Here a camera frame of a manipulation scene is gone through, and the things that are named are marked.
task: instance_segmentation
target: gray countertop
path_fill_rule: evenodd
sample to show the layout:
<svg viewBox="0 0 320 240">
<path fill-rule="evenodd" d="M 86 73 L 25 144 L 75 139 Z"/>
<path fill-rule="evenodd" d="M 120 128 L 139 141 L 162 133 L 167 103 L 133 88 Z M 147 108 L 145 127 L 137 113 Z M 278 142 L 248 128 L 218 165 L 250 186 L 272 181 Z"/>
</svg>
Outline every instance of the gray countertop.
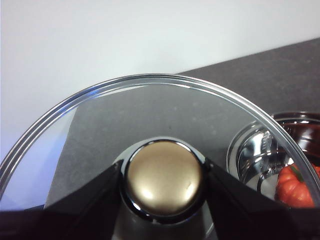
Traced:
<svg viewBox="0 0 320 240">
<path fill-rule="evenodd" d="M 230 89 L 269 114 L 320 112 L 320 38 L 182 72 Z"/>
</svg>

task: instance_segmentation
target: small pumpkin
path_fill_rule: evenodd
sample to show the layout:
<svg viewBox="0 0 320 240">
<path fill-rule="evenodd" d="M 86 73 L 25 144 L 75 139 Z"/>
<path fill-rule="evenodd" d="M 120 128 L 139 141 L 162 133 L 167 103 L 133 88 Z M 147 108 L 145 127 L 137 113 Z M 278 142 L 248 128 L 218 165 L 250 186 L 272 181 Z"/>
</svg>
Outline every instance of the small pumpkin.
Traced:
<svg viewBox="0 0 320 240">
<path fill-rule="evenodd" d="M 320 167 L 313 166 L 320 177 Z M 294 208 L 313 208 L 314 202 L 295 164 L 285 166 L 278 174 L 275 198 Z"/>
</svg>

